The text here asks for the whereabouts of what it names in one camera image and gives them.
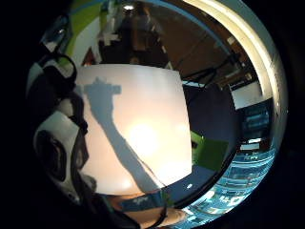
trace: white panel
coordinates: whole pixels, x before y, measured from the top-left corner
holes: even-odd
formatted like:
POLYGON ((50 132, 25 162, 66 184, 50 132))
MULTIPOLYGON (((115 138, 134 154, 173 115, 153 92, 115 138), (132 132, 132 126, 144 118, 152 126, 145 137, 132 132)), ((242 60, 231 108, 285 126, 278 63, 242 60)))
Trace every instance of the white panel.
POLYGON ((269 98, 262 95, 257 81, 232 91, 232 97, 236 110, 249 107, 269 98))
POLYGON ((78 69, 76 84, 89 124, 90 158, 82 172, 97 179, 98 193, 127 195, 162 186, 139 166, 137 156, 166 185, 191 173, 189 119, 178 72, 94 65, 78 69))
POLYGON ((77 35, 71 56, 76 66, 80 66, 83 63, 88 49, 97 42, 99 32, 100 22, 99 17, 96 17, 96 19, 77 35))
POLYGON ((240 150, 257 150, 257 149, 259 149, 259 143, 244 144, 240 146, 240 150))

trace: desk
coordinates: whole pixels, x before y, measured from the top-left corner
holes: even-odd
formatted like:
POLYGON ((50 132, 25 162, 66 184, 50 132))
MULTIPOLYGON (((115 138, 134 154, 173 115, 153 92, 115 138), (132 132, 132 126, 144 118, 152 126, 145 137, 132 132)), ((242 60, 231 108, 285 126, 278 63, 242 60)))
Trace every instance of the desk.
POLYGON ((146 193, 191 173, 189 119, 178 72, 93 65, 78 69, 76 85, 89 125, 89 159, 81 172, 96 180, 97 193, 146 193))

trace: ceiling light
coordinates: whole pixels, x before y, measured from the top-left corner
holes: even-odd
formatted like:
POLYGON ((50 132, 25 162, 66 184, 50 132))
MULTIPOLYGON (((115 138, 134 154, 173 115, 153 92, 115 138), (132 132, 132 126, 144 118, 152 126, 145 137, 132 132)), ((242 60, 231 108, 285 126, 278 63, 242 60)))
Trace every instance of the ceiling light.
POLYGON ((126 5, 126 6, 124 6, 124 9, 125 10, 133 10, 134 7, 132 5, 126 5))

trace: green panel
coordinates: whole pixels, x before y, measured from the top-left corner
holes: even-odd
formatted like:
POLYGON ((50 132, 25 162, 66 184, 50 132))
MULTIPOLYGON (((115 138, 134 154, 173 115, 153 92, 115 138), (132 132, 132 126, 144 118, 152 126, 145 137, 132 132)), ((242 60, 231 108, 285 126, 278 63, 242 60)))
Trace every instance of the green panel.
POLYGON ((92 0, 74 0, 73 3, 71 4, 71 9, 76 10, 77 8, 80 8, 90 2, 92 2, 92 0))
POLYGON ((213 140, 191 132, 191 139, 197 144, 192 148, 193 164, 210 170, 220 171, 229 143, 213 140))
MULTIPOLYGON (((71 29, 73 36, 69 41, 65 54, 67 56, 72 56, 78 34, 84 30, 96 17, 99 17, 101 30, 103 30, 107 23, 107 14, 107 11, 100 11, 100 3, 96 3, 80 10, 76 14, 73 14, 71 16, 71 29)), ((69 62, 66 59, 60 59, 59 64, 61 66, 65 66, 69 64, 69 62)))

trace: cable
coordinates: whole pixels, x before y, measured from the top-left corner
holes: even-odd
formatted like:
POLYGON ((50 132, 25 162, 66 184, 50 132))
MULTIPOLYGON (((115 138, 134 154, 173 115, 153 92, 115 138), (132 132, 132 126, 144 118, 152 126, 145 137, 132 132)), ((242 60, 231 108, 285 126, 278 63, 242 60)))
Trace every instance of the cable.
POLYGON ((191 48, 191 50, 189 51, 189 53, 187 53, 186 55, 184 55, 184 56, 178 61, 178 63, 176 64, 176 66, 173 67, 173 69, 177 69, 185 59, 187 59, 188 57, 190 57, 190 55, 193 53, 194 49, 195 49, 201 42, 203 42, 203 41, 208 37, 208 34, 207 34, 206 32, 204 32, 204 33, 205 33, 204 37, 203 37, 202 39, 200 39, 195 45, 192 46, 192 48, 191 48))

